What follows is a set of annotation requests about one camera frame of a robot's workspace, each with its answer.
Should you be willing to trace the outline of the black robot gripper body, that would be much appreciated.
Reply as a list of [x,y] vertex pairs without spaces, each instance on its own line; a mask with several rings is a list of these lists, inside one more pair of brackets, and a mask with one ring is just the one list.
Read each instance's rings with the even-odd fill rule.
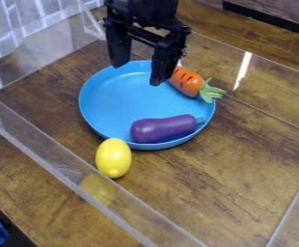
[[191,34],[177,15],[178,0],[105,0],[106,19],[123,24],[133,40],[157,45],[170,33]]

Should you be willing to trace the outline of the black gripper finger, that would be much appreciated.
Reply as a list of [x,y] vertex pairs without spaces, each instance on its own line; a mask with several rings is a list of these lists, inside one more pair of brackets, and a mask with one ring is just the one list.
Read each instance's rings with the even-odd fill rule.
[[127,27],[110,19],[106,19],[106,39],[111,65],[117,69],[131,60],[131,37]]
[[186,38],[186,34],[170,32],[157,43],[150,79],[153,86],[159,86],[171,78],[178,61],[185,55]]

